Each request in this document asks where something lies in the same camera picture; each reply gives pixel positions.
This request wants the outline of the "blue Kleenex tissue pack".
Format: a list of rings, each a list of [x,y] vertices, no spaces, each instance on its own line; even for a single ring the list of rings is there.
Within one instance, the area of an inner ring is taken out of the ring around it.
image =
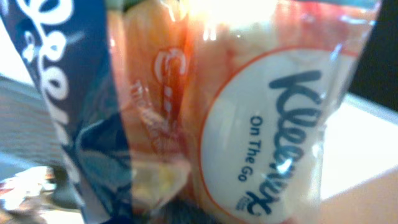
[[[380,1],[1,2],[85,223],[316,223]]]

